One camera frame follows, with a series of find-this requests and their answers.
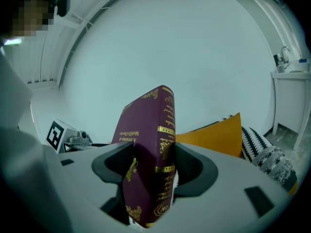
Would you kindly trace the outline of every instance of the orange pillow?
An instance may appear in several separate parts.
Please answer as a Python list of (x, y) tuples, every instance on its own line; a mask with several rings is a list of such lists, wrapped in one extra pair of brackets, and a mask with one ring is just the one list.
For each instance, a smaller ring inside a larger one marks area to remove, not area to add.
[(290, 195), (294, 195), (297, 190), (298, 182), (294, 184), (294, 186), (291, 188), (291, 190), (288, 192)]
[(240, 157), (242, 126), (240, 113), (224, 121), (185, 134), (177, 134), (176, 142), (188, 143), (220, 153)]

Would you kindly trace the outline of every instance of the floor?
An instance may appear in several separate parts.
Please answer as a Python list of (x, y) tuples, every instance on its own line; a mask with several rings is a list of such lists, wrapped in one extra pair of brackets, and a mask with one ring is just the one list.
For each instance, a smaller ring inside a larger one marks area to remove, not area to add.
[(270, 133), (266, 138), (273, 145), (280, 147), (285, 156), (292, 160), (297, 174), (298, 186), (300, 186), (311, 163), (311, 115), (298, 149), (293, 150), (297, 135), (290, 129), (279, 125), (276, 135)]

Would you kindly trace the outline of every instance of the book cover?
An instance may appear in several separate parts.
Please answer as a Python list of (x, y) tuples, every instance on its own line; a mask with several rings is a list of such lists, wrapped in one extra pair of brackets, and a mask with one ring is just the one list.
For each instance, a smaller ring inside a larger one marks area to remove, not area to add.
[(134, 161), (123, 181), (128, 215), (150, 227), (170, 207), (175, 166), (174, 94), (161, 85), (125, 106), (112, 143), (134, 142)]

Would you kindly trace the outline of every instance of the white cabinet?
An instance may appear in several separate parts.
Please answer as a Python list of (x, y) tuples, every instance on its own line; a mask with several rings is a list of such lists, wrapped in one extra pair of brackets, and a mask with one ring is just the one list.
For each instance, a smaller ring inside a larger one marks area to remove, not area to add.
[(311, 73), (273, 73), (276, 90), (276, 115), (273, 132), (278, 124), (298, 133), (298, 148), (311, 110)]

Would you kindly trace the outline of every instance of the cable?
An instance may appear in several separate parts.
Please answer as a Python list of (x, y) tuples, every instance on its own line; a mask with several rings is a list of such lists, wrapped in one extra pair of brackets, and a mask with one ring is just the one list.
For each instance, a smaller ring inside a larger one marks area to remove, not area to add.
[(14, 69), (14, 61), (13, 61), (13, 49), (11, 48), (11, 60), (12, 60), (12, 68)]
[(43, 56), (43, 50), (44, 50), (45, 40), (47, 39), (48, 33), (49, 33), (49, 31), (47, 31), (47, 34), (45, 35), (44, 42), (43, 42), (43, 47), (42, 47), (42, 53), (41, 53), (41, 63), (40, 63), (40, 82), (42, 82), (42, 79), (41, 79), (42, 56)]

